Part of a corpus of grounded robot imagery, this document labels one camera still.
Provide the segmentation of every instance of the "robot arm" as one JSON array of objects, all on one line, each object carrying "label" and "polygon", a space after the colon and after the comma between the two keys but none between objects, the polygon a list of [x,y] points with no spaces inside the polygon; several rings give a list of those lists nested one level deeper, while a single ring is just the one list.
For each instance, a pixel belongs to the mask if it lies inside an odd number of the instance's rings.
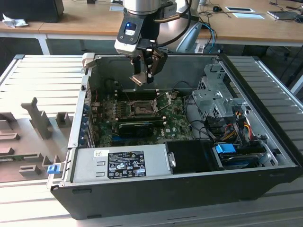
[{"label": "robot arm", "polygon": [[[131,78],[139,86],[153,82],[153,76],[161,72],[167,59],[167,54],[158,48],[166,46],[183,36],[190,25],[190,7],[192,0],[185,0],[187,9],[177,15],[161,18],[169,7],[173,6],[172,1],[162,0],[123,0],[125,12],[115,48],[119,54],[130,58],[134,67],[134,74]],[[160,24],[176,20],[188,12],[188,25],[185,30],[163,44],[157,43],[160,32]],[[144,71],[141,70],[141,61],[144,64]]]}]

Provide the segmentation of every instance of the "warning label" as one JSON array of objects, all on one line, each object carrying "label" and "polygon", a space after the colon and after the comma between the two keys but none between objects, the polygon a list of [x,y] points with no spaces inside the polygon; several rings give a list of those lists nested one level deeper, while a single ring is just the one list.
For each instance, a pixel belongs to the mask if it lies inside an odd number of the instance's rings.
[{"label": "warning label", "polygon": [[146,176],[143,151],[129,151],[108,154],[109,179]]}]

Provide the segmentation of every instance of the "wooden desk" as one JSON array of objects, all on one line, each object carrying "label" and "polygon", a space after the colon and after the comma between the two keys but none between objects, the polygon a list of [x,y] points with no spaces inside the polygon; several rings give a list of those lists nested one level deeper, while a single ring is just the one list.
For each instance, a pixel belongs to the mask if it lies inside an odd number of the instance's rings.
[{"label": "wooden desk", "polygon": [[86,1],[72,0],[63,0],[63,3],[64,15],[61,21],[56,24],[44,23],[39,29],[40,33],[117,36],[123,13],[109,11],[111,3],[87,4]]},{"label": "wooden desk", "polygon": [[10,33],[39,33],[39,28],[42,26],[43,22],[30,22],[28,26],[11,28],[7,27],[4,23],[0,23],[0,33],[10,32]]},{"label": "wooden desk", "polygon": [[[229,16],[224,13],[212,13],[210,17],[210,24],[217,32],[219,43],[226,44],[228,42],[234,44],[246,43],[247,41],[255,42],[268,42],[268,43],[291,43],[303,44],[303,24],[294,21],[275,21],[275,19],[267,15],[267,11],[280,11],[280,8],[269,4],[269,0],[212,0],[212,3],[217,3],[224,12],[229,12]],[[286,9],[286,6],[299,7],[300,3],[291,1],[278,1],[280,6]],[[255,13],[260,13],[264,19],[249,19],[249,18],[236,18],[228,11],[225,6],[229,7],[243,7],[251,8]],[[200,7],[199,11],[213,12],[214,5]],[[201,31],[199,38],[204,36],[210,37],[209,31]]]},{"label": "wooden desk", "polygon": [[[2,37],[36,38],[40,42],[44,54],[50,54],[47,39],[79,39],[79,40],[115,40],[123,19],[122,12],[109,11],[110,3],[63,0],[64,15],[59,23],[48,24],[30,22],[30,26],[7,28],[0,25]],[[248,7],[256,13],[279,11],[279,7],[269,4],[269,0],[212,0],[219,4],[225,12],[225,6]],[[285,6],[300,6],[299,3],[280,0]],[[201,10],[213,10],[213,5],[201,7]],[[301,46],[303,44],[303,24],[294,21],[275,21],[270,15],[262,15],[265,19],[236,18],[233,14],[213,13],[210,23],[217,32],[217,43],[251,44],[275,46]],[[202,30],[198,42],[203,44],[210,37],[208,30]]]}]

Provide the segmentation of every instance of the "green circuit board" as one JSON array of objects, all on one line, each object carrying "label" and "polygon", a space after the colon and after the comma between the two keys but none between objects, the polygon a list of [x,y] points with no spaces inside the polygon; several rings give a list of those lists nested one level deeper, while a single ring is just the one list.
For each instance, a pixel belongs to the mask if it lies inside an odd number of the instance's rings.
[{"label": "green circuit board", "polygon": [[[157,107],[161,109],[167,105],[168,99],[164,96],[157,100]],[[146,138],[121,139],[118,135],[119,122],[113,114],[114,104],[119,103],[113,97],[102,100],[102,117],[97,119],[99,147],[137,146],[163,144],[171,140],[192,140],[193,133],[190,124],[183,115],[183,101],[181,97],[171,100],[171,105],[159,111],[161,116],[166,117],[166,124],[162,127],[154,127],[153,135]],[[126,107],[126,115],[131,110]]]}]

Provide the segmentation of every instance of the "blue plastic clip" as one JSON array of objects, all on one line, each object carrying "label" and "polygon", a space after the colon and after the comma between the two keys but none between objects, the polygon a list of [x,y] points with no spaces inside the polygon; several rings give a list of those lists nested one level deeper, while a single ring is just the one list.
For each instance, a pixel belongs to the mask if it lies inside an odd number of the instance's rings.
[{"label": "blue plastic clip", "polygon": [[50,165],[47,168],[47,173],[48,174],[59,174],[60,173],[60,164]]},{"label": "blue plastic clip", "polygon": [[216,146],[216,150],[218,154],[236,153],[236,150],[231,143],[220,143]]}]

